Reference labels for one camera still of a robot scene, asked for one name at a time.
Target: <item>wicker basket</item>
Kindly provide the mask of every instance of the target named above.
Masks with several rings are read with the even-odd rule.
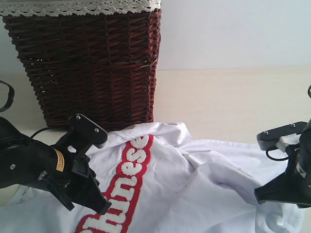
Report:
[[[75,113],[108,131],[153,121],[160,15],[3,17],[47,125]]]

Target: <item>white t-shirt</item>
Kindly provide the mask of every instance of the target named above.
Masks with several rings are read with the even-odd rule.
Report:
[[[22,187],[0,208],[0,232],[300,231],[304,212],[296,205],[257,204],[254,189],[287,164],[269,160],[257,145],[191,140],[182,123],[150,123],[111,132],[103,149],[87,154],[112,202],[105,215],[77,204],[69,212],[49,192]]]

